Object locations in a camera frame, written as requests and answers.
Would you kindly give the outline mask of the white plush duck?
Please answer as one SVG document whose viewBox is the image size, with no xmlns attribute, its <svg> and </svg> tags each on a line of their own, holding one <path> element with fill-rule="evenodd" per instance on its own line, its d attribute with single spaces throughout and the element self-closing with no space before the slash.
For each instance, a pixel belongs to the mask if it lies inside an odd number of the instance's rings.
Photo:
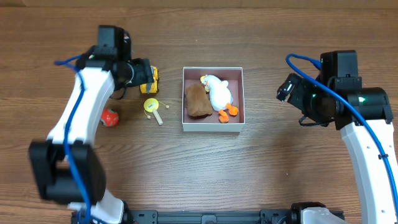
<svg viewBox="0 0 398 224">
<path fill-rule="evenodd" d="M 236 116 L 239 113 L 239 109 L 232 105 L 233 96 L 228 88 L 228 81 L 221 81 L 214 75 L 204 75 L 200 77 L 200 81 L 209 93 L 212 108 L 219 114 L 219 122 L 228 123 L 230 116 Z"/>
</svg>

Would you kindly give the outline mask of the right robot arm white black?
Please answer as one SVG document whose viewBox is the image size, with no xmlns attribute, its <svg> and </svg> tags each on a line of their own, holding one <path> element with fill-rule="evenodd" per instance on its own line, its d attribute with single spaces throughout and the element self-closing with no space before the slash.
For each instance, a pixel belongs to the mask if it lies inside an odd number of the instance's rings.
<svg viewBox="0 0 398 224">
<path fill-rule="evenodd" d="M 353 165 L 363 223 L 397 223 L 397 160 L 386 92 L 362 88 L 360 77 L 338 77 L 320 88 L 291 73 L 277 99 L 300 109 L 313 126 L 335 124 Z"/>
</svg>

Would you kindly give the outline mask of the yellow toy truck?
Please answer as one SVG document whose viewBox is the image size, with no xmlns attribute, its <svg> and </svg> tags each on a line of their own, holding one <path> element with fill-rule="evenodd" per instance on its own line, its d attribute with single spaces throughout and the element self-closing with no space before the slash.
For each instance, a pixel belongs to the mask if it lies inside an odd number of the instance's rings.
<svg viewBox="0 0 398 224">
<path fill-rule="evenodd" d="M 140 91 L 142 94 L 156 94 L 159 92 L 159 70 L 155 66 L 150 66 L 152 71 L 152 76 L 154 81 L 150 84 L 142 84 L 140 85 Z"/>
</svg>

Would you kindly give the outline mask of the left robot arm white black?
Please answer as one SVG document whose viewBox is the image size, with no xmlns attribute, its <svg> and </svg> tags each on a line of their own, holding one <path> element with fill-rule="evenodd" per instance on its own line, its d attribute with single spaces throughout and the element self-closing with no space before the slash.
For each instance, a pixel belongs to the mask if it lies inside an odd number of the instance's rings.
<svg viewBox="0 0 398 224">
<path fill-rule="evenodd" d="M 127 203 L 106 188 L 94 152 L 96 130 L 111 95 L 153 81 L 148 59 L 82 54 L 55 62 L 71 68 L 75 84 L 46 140 L 32 141 L 29 159 L 40 198 L 67 205 L 72 223 L 134 223 Z"/>
</svg>

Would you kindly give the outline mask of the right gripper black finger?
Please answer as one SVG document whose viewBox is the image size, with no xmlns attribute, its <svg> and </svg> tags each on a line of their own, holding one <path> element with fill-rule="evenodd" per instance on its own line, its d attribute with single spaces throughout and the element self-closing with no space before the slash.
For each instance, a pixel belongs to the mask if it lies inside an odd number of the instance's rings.
<svg viewBox="0 0 398 224">
<path fill-rule="evenodd" d="M 292 90 L 294 89 L 295 84 L 292 81 L 286 81 L 277 90 L 276 98 L 279 101 L 284 102 L 287 97 L 291 94 Z"/>
<path fill-rule="evenodd" d="M 295 86 L 299 85 L 302 77 L 296 73 L 290 73 L 283 84 L 283 90 L 292 90 Z"/>
</svg>

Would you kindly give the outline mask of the brown plush toy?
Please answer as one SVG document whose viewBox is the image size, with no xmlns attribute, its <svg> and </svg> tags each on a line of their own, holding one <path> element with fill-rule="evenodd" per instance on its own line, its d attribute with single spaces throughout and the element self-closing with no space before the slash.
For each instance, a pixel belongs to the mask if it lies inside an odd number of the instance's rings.
<svg viewBox="0 0 398 224">
<path fill-rule="evenodd" d="M 202 83 L 194 83 L 185 89 L 185 107 L 189 117 L 199 119 L 213 114 L 213 108 Z"/>
</svg>

